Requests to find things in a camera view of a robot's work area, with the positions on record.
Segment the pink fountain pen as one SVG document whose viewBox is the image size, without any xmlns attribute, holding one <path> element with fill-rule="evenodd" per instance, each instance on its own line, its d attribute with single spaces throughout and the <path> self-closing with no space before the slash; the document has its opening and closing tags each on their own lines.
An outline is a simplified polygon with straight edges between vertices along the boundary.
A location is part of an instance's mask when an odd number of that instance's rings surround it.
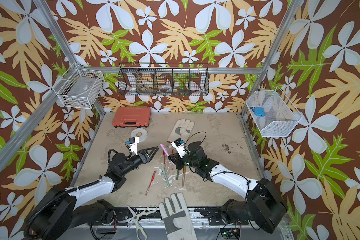
<svg viewBox="0 0 360 240">
<path fill-rule="evenodd" d="M 166 156 L 166 157 L 168 157 L 168 156 L 169 156 L 169 153 L 168 153 L 168 151 L 167 151 L 167 149 L 166 149 L 165 145 L 160 144 L 160 146 L 161 146 L 161 148 L 162 148 L 162 150 L 163 150 L 163 152 L 164 152 L 165 156 Z"/>
</svg>

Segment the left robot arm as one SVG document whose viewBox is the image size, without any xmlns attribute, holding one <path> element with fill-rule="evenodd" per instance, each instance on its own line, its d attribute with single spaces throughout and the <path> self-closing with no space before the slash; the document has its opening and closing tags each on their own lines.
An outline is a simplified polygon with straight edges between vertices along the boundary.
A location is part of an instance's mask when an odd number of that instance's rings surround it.
<svg viewBox="0 0 360 240">
<path fill-rule="evenodd" d="M 109 149 L 108 168 L 103 176 L 78 187 L 54 187 L 43 197 L 27 217 L 25 238 L 56 240 L 68 229 L 85 223 L 113 223 L 115 207 L 98 198 L 119 190 L 127 180 L 126 174 L 149 163 L 158 150 L 159 147 L 152 147 L 126 156 Z"/>
</svg>

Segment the brown fountain pen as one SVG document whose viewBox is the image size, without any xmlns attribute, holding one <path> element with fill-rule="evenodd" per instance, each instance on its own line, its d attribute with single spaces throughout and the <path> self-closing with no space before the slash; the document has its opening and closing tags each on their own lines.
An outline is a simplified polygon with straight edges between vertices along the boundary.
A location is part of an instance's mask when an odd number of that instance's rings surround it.
<svg viewBox="0 0 360 240">
<path fill-rule="evenodd" d="M 184 166 L 184 167 L 183 167 L 183 174 L 182 174 L 182 187 L 184 187 L 184 186 L 185 186 L 186 168 L 187 168 L 187 166 Z"/>
</svg>

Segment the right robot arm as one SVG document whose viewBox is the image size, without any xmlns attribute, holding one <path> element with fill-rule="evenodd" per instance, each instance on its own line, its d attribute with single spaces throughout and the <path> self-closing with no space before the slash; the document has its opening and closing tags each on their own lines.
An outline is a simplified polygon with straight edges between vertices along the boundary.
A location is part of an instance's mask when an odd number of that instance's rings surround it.
<svg viewBox="0 0 360 240">
<path fill-rule="evenodd" d="M 241 202 L 230 199 L 221 207 L 221 217 L 226 224 L 256 223 L 259 230 L 269 234 L 276 230 L 288 207 L 268 179 L 254 180 L 228 170 L 207 157 L 200 141 L 186 146 L 182 139 L 177 139 L 171 145 L 177 152 L 167 157 L 177 170 L 189 167 L 204 181 L 225 186 L 243 197 Z"/>
</svg>

